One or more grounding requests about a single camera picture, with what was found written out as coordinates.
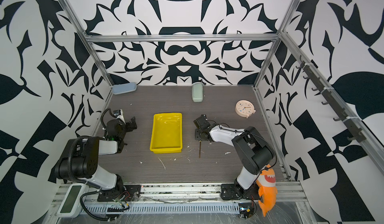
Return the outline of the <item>dark shaft screwdriver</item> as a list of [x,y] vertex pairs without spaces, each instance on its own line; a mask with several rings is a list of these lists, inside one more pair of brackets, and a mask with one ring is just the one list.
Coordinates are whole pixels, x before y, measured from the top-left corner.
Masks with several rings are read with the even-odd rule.
[[199,159],[201,158],[201,152],[202,152],[202,141],[199,141]]

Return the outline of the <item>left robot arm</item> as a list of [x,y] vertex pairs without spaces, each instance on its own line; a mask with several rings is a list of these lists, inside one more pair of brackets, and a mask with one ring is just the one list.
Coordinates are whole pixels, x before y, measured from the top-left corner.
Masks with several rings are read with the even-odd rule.
[[137,129],[136,118],[128,123],[121,119],[107,123],[104,138],[80,136],[70,139],[54,167],[57,179],[67,180],[101,190],[104,195],[118,195],[126,191],[122,178],[99,165],[99,156],[120,154],[127,145],[124,138]]

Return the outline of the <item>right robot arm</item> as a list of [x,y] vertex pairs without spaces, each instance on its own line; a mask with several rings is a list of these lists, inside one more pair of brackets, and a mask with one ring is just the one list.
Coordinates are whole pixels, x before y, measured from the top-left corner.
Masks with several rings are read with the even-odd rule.
[[272,146],[261,137],[254,127],[232,129],[216,122],[210,122],[206,115],[194,120],[195,140],[219,142],[235,148],[243,165],[234,181],[235,197],[245,197],[253,190],[255,181],[263,171],[272,169],[270,162],[276,157]]

